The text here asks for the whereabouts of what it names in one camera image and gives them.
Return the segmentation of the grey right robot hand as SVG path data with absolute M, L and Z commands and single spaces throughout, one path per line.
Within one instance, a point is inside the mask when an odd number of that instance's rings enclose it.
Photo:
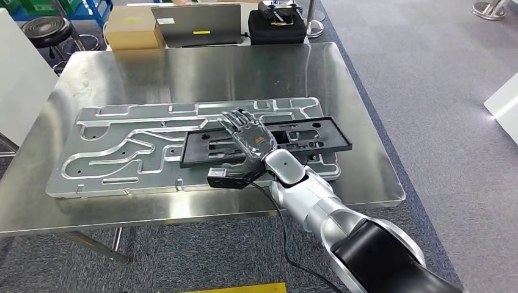
M 223 112 L 219 123 L 230 134 L 234 144 L 245 157 L 239 164 L 224 164 L 226 175 L 231 178 L 255 180 L 265 171 L 265 157 L 278 149 L 278 144 L 263 120 L 244 109 Z

